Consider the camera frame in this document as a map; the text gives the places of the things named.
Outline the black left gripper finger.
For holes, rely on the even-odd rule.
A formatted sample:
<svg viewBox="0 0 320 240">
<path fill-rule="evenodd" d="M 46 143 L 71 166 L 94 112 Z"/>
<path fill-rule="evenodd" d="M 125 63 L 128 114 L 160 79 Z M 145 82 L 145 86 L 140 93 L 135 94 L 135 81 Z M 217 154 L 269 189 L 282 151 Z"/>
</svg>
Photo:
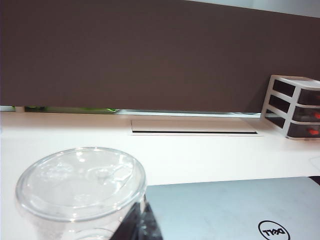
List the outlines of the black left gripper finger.
<svg viewBox="0 0 320 240">
<path fill-rule="evenodd" d="M 134 203 L 116 229 L 117 240 L 163 240 L 150 204 Z"/>
</svg>

